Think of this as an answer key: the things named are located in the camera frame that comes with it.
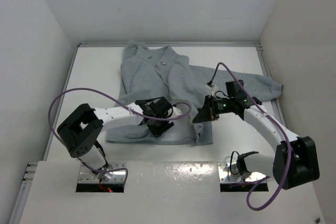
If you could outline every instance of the white enclosure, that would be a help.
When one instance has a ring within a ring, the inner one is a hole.
[[[277,0],[46,0],[70,41],[258,41]]]
[[[233,71],[263,74],[262,59],[260,62],[256,47],[173,49],[189,56],[191,65],[213,67],[224,61]],[[122,47],[78,48],[66,89],[89,87],[118,97],[121,58]],[[56,127],[82,103],[98,108],[114,105],[92,92],[69,93],[62,101]],[[264,105],[274,113],[270,102]],[[171,128],[167,134],[176,129]],[[221,193],[217,162],[228,161],[232,150],[242,153],[257,150],[269,156],[274,155],[274,150],[253,127],[234,114],[221,115],[212,123],[212,131],[214,143],[206,146],[112,144],[105,142],[104,133],[100,134],[98,141],[107,159],[126,161],[129,169],[125,192],[107,195],[75,192],[80,164],[52,137],[46,161],[37,166],[20,224],[107,222],[110,219],[120,224],[280,224],[309,223],[318,216],[320,223],[324,223],[312,183],[283,190],[273,204],[261,212],[249,210],[247,193]],[[266,202],[277,186],[274,179],[269,180],[268,185],[269,192],[253,193],[254,206]]]

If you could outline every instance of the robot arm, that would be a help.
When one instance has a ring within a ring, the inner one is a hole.
[[[237,159],[239,173],[242,175],[249,172],[260,172],[273,177],[277,183],[280,183],[287,160],[287,146],[283,134],[266,117],[266,114],[263,114],[242,92],[235,81],[227,82],[226,88],[229,98],[219,99],[212,95],[206,96],[204,105],[193,122],[216,121],[219,119],[219,115],[223,113],[233,112],[238,115],[254,127],[275,152],[273,157],[261,155],[256,151],[239,155]],[[257,98],[254,98],[254,100],[267,112]],[[285,131],[291,145],[290,169],[283,189],[289,189],[318,179],[320,173],[314,141],[310,137],[298,136],[280,123],[279,125]]]
[[[70,156],[99,170],[107,165],[103,149],[97,141],[101,132],[126,125],[146,124],[150,132],[159,137],[174,125],[171,121],[144,119],[131,110],[163,119],[175,118],[182,114],[180,109],[172,106],[164,97],[139,100],[129,104],[128,108],[129,110],[121,107],[93,109],[88,104],[79,105],[57,128],[61,142]]]

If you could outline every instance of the sweatshirt sleeve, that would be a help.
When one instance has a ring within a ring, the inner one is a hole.
[[[199,66],[190,66],[190,68],[194,78],[202,86],[210,81],[215,71],[213,68]],[[270,101],[282,94],[282,84],[270,77],[239,72],[234,72],[234,74],[238,79],[244,81],[244,87],[250,95],[257,97],[262,102]],[[219,90],[222,90],[227,94],[225,83],[233,80],[232,76],[226,70],[219,70],[217,71],[213,83],[218,86]]]

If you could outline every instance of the black bracket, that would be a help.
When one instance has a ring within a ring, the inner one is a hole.
[[[237,158],[237,168],[238,168],[238,171],[241,175],[245,174],[245,173],[249,173],[250,171],[247,170],[246,168],[246,164],[245,164],[245,161],[244,161],[244,158],[249,156],[249,155],[253,155],[253,154],[257,154],[259,152],[248,152],[248,153],[243,153],[241,155],[238,155],[238,158]]]
[[[172,105],[165,97],[154,98],[149,100],[137,100],[136,105],[139,105],[143,110],[144,115],[148,115],[155,118],[168,118],[170,109],[173,109]],[[157,121],[150,119],[143,119],[141,124],[146,124],[150,132],[154,137],[160,137],[164,132],[174,126],[173,122],[169,121]]]
[[[316,146],[310,137],[298,137],[290,142],[291,162],[283,189],[290,189],[320,177]],[[273,164],[273,176],[280,183],[287,161],[287,144],[282,142],[277,146]]]
[[[244,120],[244,110],[249,109],[254,105],[247,95],[242,91],[236,81],[225,83],[229,98],[216,98],[212,95],[207,95],[204,99],[204,104],[198,110],[198,114],[193,119],[193,123],[210,122],[219,119],[220,114],[235,113]],[[255,102],[262,105],[256,97],[253,97]]]
[[[91,150],[102,128],[103,121],[98,119],[94,109],[85,103],[79,105],[58,126],[57,132],[70,156],[76,158]]]

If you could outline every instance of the purple cable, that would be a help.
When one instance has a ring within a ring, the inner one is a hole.
[[[256,101],[250,96],[250,94],[247,92],[247,90],[244,88],[243,85],[240,84],[240,82],[238,81],[238,79],[235,77],[235,75],[232,73],[232,71],[222,62],[219,62],[217,64],[217,67],[216,67],[216,70],[215,70],[215,73],[214,75],[212,76],[211,78],[211,82],[214,80],[215,76],[216,76],[216,73],[217,73],[217,70],[218,70],[218,67],[219,65],[222,65],[228,72],[229,74],[231,74],[231,76],[233,77],[233,79],[237,82],[237,84],[239,85],[239,87],[246,93],[246,95],[250,98],[250,100],[253,102],[253,104],[263,113],[263,114],[266,114],[266,112],[256,103]],[[280,126],[280,124],[274,120],[270,115],[266,114],[266,117],[276,126],[279,128],[279,130],[281,131],[281,133],[283,134],[285,140],[286,140],[286,144],[287,144],[287,161],[286,161],[286,166],[285,166],[285,171],[284,171],[284,174],[280,180],[280,183],[278,185],[278,188],[275,190],[274,194],[269,198],[269,200],[263,204],[262,206],[260,207],[253,207],[251,206],[250,204],[250,196],[251,196],[251,193],[254,191],[254,189],[256,189],[256,187],[261,183],[263,182],[265,179],[267,179],[267,177],[259,180],[257,183],[255,183],[253,185],[253,187],[251,188],[251,190],[248,192],[247,194],[247,197],[246,197],[246,203],[248,205],[248,207],[254,211],[261,211],[263,209],[265,209],[266,207],[268,207],[272,202],[273,200],[275,200],[275,198],[278,196],[279,192],[281,191],[282,187],[284,186],[285,184],[285,180],[286,180],[286,177],[287,177],[287,174],[288,174],[288,170],[289,170],[289,165],[290,165],[290,160],[291,160],[291,146],[290,146],[290,142],[289,142],[289,139],[288,139],[288,136],[286,135],[285,131],[283,130],[283,128]]]
[[[192,109],[192,106],[188,103],[188,102],[177,102],[176,104],[185,104],[188,106],[188,111],[185,112],[184,114],[182,115],[179,115],[175,118],[154,118],[152,116],[148,116],[148,115],[144,115],[144,114],[141,114],[135,110],[132,110],[130,108],[128,108],[125,104],[119,102],[117,99],[109,96],[108,94],[105,94],[101,91],[98,91],[96,89],[91,89],[91,88],[73,88],[73,89],[68,89],[68,90],[65,90],[63,91],[61,94],[59,94],[58,96],[56,96],[54,98],[54,100],[51,102],[50,104],[50,107],[49,107],[49,111],[48,111],[48,124],[49,124],[49,127],[52,131],[52,133],[54,134],[54,136],[61,141],[61,138],[59,137],[59,135],[56,133],[55,129],[53,128],[53,125],[51,123],[51,110],[55,104],[55,102],[60,99],[63,95],[65,95],[66,93],[69,93],[69,92],[72,92],[72,91],[79,91],[79,90],[84,90],[84,91],[91,91],[91,92],[94,92],[94,93],[97,93],[97,94],[100,94],[110,100],[112,100],[113,102],[119,104],[121,107],[123,107],[124,109],[126,110],[129,110],[130,112],[132,112],[133,114],[136,114],[136,115],[139,115],[139,116],[142,116],[143,118],[147,118],[147,119],[151,119],[151,120],[156,120],[156,121],[174,121],[174,120],[178,120],[178,119],[181,119],[181,118],[184,118],[185,116],[187,116],[190,112],[191,112],[191,109]]]

